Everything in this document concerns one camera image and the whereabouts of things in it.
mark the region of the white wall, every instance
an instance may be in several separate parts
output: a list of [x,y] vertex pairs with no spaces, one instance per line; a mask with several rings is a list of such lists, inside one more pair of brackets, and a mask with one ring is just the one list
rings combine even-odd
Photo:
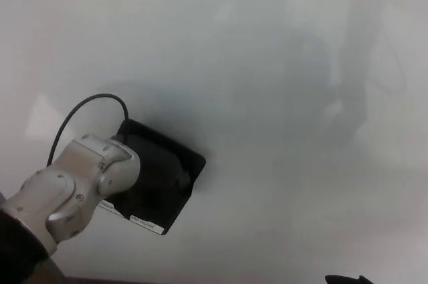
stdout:
[[[163,283],[428,277],[427,0],[0,0],[0,188],[96,92],[203,153],[160,237],[98,208],[66,275]],[[109,136],[114,101],[72,136]]]

